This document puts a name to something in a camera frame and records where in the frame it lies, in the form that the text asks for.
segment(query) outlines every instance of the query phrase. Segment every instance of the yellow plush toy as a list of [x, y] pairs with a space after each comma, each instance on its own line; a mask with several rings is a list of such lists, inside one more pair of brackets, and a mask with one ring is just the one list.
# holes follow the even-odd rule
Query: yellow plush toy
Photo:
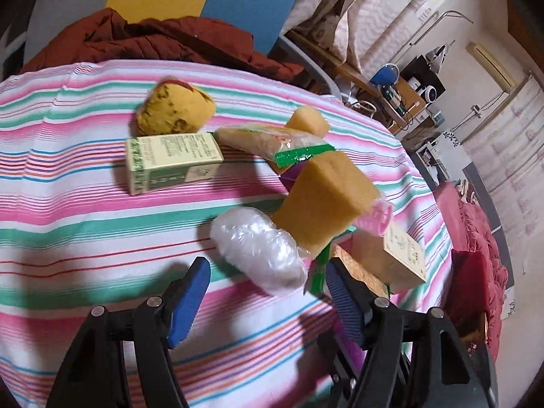
[[215, 112], [207, 93], [183, 81], [162, 81], [136, 115], [138, 134], [195, 133]]

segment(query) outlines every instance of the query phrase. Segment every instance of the metal screw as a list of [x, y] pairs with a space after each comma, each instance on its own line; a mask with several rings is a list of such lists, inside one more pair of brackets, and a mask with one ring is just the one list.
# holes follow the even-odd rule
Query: metal screw
[[376, 307], [387, 308], [389, 306], [389, 299], [385, 299], [385, 297], [377, 297], [374, 299], [374, 304]]
[[162, 302], [163, 300], [160, 296], [151, 296], [148, 299], [148, 307], [158, 307]]
[[444, 317], [444, 311], [441, 308], [433, 307], [431, 308], [431, 315], [433, 315], [437, 319], [441, 319]]
[[104, 314], [105, 308], [102, 307], [102, 305], [98, 305], [96, 307], [93, 307], [91, 310], [91, 315], [94, 317], [98, 317]]

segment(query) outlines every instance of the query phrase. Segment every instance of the small sponge cube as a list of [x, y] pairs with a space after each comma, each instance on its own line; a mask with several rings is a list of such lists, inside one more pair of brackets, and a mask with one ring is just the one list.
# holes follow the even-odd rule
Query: small sponge cube
[[345, 153], [325, 152], [306, 163], [272, 220], [315, 258], [379, 197]]
[[330, 130], [331, 125], [325, 121], [319, 110], [310, 106], [302, 106], [295, 110], [285, 127], [323, 138]]

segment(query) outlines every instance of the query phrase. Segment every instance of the striped tablecloth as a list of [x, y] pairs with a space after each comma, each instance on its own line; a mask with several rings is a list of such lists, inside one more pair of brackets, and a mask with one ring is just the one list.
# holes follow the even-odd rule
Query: striped tablecloth
[[[301, 290], [265, 296], [209, 239], [210, 221], [230, 207], [277, 209], [285, 190], [264, 161], [225, 150], [211, 182], [128, 195], [124, 140], [133, 111], [167, 75], [215, 99], [207, 130], [284, 124], [301, 104], [320, 109], [332, 125], [326, 139], [372, 179], [425, 249], [428, 284], [395, 301], [418, 310], [440, 302], [449, 235], [422, 177], [377, 122], [302, 89], [190, 63], [118, 60], [11, 77], [0, 85], [0, 374], [23, 407], [45, 406], [93, 305], [134, 307], [198, 255], [212, 262], [211, 285], [189, 338], [172, 352], [192, 407], [291, 407], [330, 384], [315, 339], [334, 310]], [[141, 407], [131, 344], [126, 356]]]

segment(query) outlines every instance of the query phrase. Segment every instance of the air conditioner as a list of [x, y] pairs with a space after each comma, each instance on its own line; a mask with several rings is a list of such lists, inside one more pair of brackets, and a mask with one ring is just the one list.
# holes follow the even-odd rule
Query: air conditioner
[[516, 81], [503, 67], [503, 65], [480, 43], [470, 43], [467, 51], [478, 61], [478, 63], [491, 75], [499, 87], [509, 94]]

